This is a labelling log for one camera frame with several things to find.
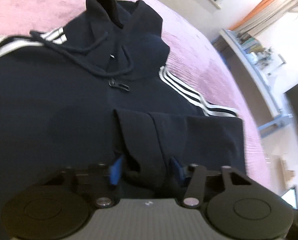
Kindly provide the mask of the navy striped hooded jacket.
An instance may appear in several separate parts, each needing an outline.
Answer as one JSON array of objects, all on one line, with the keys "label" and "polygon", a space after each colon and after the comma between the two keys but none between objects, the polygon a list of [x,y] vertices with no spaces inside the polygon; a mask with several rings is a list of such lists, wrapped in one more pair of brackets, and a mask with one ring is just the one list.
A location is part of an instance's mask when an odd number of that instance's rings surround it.
[{"label": "navy striped hooded jacket", "polygon": [[125,159],[124,193],[161,196],[169,161],[246,170],[243,123],[167,69],[144,1],[86,0],[67,25],[0,37],[1,210],[50,173]]}]

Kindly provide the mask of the pink quilted bedspread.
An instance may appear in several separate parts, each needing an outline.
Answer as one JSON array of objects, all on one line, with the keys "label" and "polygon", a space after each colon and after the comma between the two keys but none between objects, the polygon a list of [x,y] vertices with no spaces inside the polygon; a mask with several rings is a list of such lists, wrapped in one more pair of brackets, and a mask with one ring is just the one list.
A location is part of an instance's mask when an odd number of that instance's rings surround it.
[{"label": "pink quilted bedspread", "polygon": [[[247,173],[270,187],[270,172],[255,120],[233,76],[210,41],[158,0],[143,0],[163,18],[163,40],[170,46],[169,70],[208,101],[233,107],[243,120]],[[0,36],[63,26],[85,9],[85,0],[0,0]]]}]

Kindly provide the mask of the beige orange right curtain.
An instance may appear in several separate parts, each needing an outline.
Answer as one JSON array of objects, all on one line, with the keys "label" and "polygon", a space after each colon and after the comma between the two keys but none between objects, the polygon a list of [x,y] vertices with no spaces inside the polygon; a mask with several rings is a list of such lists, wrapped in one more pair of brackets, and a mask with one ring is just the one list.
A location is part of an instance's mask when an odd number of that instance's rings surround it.
[{"label": "beige orange right curtain", "polygon": [[244,19],[229,29],[241,38],[257,36],[296,7],[298,0],[262,0]]}]

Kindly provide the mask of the white wall desk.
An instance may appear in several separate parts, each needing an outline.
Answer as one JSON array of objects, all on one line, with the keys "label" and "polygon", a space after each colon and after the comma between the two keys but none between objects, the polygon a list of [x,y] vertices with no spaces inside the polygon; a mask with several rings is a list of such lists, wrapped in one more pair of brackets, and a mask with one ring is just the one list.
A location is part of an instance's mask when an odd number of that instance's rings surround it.
[{"label": "white wall desk", "polygon": [[222,29],[212,42],[229,68],[254,117],[259,133],[265,138],[290,124],[292,114],[275,96],[256,65],[248,59],[234,32]]}]

